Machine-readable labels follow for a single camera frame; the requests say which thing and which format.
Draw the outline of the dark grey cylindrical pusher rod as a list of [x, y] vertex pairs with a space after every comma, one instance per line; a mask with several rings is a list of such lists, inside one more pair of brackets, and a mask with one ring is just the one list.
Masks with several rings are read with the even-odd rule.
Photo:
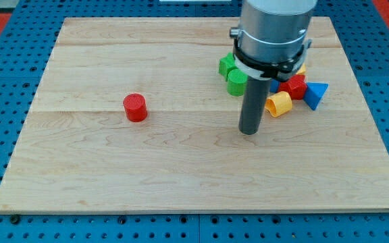
[[270, 86], [271, 79], [257, 80], [248, 77], [238, 123], [238, 128], [243, 134], [257, 133]]

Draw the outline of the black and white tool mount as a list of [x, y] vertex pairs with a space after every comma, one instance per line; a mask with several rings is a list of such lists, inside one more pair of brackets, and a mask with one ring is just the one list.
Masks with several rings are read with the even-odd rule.
[[274, 79], [279, 82], [287, 82], [303, 66], [312, 40], [303, 42], [294, 57], [283, 62], [262, 62], [252, 59], [244, 54], [238, 47], [238, 41], [233, 43], [233, 56], [236, 67], [246, 75], [256, 80]]

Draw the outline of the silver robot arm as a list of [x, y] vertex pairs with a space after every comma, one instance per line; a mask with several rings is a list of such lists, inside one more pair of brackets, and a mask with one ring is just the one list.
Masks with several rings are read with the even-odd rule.
[[234, 41], [236, 67], [248, 76], [238, 128], [257, 133], [272, 80], [286, 82], [303, 65], [311, 40], [306, 39], [317, 0], [245, 0]]

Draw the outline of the yellow block behind arm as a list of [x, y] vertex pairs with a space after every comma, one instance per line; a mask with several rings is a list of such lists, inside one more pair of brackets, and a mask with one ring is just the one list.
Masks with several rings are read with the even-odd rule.
[[298, 72], [296, 73], [297, 75], [305, 75], [306, 74], [306, 65], [305, 64], [302, 64], [302, 66], [300, 67], [300, 69], [298, 70]]

